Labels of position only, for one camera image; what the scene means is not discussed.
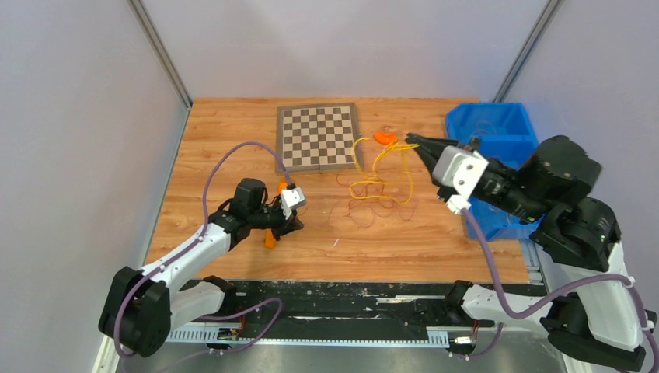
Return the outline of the orange carrot toy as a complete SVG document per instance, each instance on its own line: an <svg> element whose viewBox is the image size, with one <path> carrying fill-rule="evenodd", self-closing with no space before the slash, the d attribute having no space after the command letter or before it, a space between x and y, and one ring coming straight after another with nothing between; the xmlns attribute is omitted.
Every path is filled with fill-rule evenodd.
<svg viewBox="0 0 659 373"><path fill-rule="evenodd" d="M278 186L277 186L277 194L280 194L282 190L284 190L287 187L287 181L284 177L281 178ZM271 229L267 229L265 233L265 238L264 238L264 247L267 249L273 249L276 244L276 239L274 238L273 231Z"/></svg>

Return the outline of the orange curved plastic piece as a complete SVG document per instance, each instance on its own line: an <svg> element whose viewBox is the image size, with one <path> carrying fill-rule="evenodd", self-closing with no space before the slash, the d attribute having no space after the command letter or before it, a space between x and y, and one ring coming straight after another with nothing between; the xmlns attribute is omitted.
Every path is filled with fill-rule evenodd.
<svg viewBox="0 0 659 373"><path fill-rule="evenodd" d="M373 135L373 139L381 145L392 145L398 142L394 133L379 131Z"/></svg>

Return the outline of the right corner aluminium post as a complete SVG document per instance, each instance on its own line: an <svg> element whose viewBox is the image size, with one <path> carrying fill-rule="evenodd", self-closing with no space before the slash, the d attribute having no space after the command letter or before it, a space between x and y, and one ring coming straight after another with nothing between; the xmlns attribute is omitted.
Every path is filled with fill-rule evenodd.
<svg viewBox="0 0 659 373"><path fill-rule="evenodd" d="M548 30L549 25L563 5L564 0L547 0L539 13L536 21L530 29L525 41L522 43L519 52L514 58L511 66L507 70L498 90L492 98L494 103L502 103L510 94L514 84L518 80L533 51L539 45L544 33Z"/></svg>

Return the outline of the corner aluminium post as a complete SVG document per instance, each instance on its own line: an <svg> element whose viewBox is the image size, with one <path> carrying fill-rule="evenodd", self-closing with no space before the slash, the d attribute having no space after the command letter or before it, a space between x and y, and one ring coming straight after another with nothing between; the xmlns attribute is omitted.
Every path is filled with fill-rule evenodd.
<svg viewBox="0 0 659 373"><path fill-rule="evenodd" d="M522 43L519 52L514 58L511 66L507 70L498 90L492 98L494 103L502 103L510 94L514 84L518 80L533 51L539 45L544 33L548 30L549 25L563 5L564 0L547 0L539 13L536 21L530 29L525 41Z"/></svg>
<svg viewBox="0 0 659 373"><path fill-rule="evenodd" d="M181 103L184 105L188 112L191 111L193 100L177 71L172 58L169 56L166 46L159 35L156 25L154 24L149 11L141 0L127 0L128 5L131 7L132 12L142 28L152 50L155 52L164 72L167 75L171 85L173 86L176 94L178 95Z"/></svg>

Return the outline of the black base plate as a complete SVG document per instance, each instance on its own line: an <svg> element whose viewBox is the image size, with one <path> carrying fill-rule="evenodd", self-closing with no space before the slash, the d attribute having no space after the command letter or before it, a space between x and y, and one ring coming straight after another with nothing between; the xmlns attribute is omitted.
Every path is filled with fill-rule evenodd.
<svg viewBox="0 0 659 373"><path fill-rule="evenodd" d="M422 340L429 327L470 331L475 322L448 306L451 283L231 281L219 315L232 315L269 298L244 316L242 336L265 326L267 338L289 340Z"/></svg>

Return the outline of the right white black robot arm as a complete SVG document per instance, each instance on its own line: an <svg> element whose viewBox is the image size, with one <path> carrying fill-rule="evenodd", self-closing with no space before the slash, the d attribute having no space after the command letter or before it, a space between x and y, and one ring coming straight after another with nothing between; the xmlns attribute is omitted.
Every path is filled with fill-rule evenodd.
<svg viewBox="0 0 659 373"><path fill-rule="evenodd" d="M473 227L492 278L490 288L456 281L445 297L448 321L487 320L544 336L578 361L638 372L658 358L656 312L644 307L624 261L614 211L591 197L601 165L563 135L541 142L518 169L482 155L479 140L463 143L409 133L438 189L438 199ZM504 291L483 230L471 212L477 199L536 224L530 239L568 276L542 298Z"/></svg>

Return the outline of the blue three-compartment bin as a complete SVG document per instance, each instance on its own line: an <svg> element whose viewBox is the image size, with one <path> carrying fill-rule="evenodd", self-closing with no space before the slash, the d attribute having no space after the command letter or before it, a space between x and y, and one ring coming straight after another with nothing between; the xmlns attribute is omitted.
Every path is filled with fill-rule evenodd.
<svg viewBox="0 0 659 373"><path fill-rule="evenodd" d="M461 103L445 116L450 139L466 143L480 139L479 152L506 166L518 169L538 145L538 140L521 103ZM471 198L471 212L486 239L526 240L538 227L490 204Z"/></svg>

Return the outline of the wooden chessboard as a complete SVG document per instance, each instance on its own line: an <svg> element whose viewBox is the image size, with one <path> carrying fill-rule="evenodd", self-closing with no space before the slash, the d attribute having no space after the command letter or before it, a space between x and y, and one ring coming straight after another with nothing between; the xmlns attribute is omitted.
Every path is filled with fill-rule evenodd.
<svg viewBox="0 0 659 373"><path fill-rule="evenodd" d="M355 103L315 103L277 109L276 150L290 173L364 165Z"/></svg>

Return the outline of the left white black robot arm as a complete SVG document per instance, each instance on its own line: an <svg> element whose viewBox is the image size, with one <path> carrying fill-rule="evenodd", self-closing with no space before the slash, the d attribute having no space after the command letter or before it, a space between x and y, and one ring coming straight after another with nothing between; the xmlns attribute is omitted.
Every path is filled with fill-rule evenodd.
<svg viewBox="0 0 659 373"><path fill-rule="evenodd" d="M238 302L227 281L210 276L191 288L184 286L253 230L270 230L280 239L303 229L298 218L298 209L306 203L302 188L285 185L271 204L264 199L266 192L260 180L241 180L233 197L175 249L139 269L125 266L114 274L98 329L113 339L119 354L149 357L171 331L189 322L206 315L219 322L235 317Z"/></svg>

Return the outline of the left corner aluminium post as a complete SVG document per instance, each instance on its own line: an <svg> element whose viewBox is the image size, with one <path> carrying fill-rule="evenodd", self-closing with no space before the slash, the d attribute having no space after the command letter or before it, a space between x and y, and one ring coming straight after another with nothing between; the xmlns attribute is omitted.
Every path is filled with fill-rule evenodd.
<svg viewBox="0 0 659 373"><path fill-rule="evenodd" d="M159 35L156 25L154 24L149 11L141 0L127 0L128 5L131 7L132 12L142 28L152 50L155 52L164 72L167 75L171 85L173 86L176 94L178 95L181 103L184 105L188 112L191 111L193 100L177 71L172 58L169 56L166 46Z"/></svg>

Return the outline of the aluminium frame rail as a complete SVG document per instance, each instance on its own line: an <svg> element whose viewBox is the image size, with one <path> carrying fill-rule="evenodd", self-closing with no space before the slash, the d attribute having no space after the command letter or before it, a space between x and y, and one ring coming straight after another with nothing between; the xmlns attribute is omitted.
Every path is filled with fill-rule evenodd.
<svg viewBox="0 0 659 373"><path fill-rule="evenodd" d="M445 303L449 283L236 281L230 312L279 298L227 321L194 320L166 336L167 343L227 350L250 342L281 346L427 347L466 355L476 333L495 330Z"/></svg>

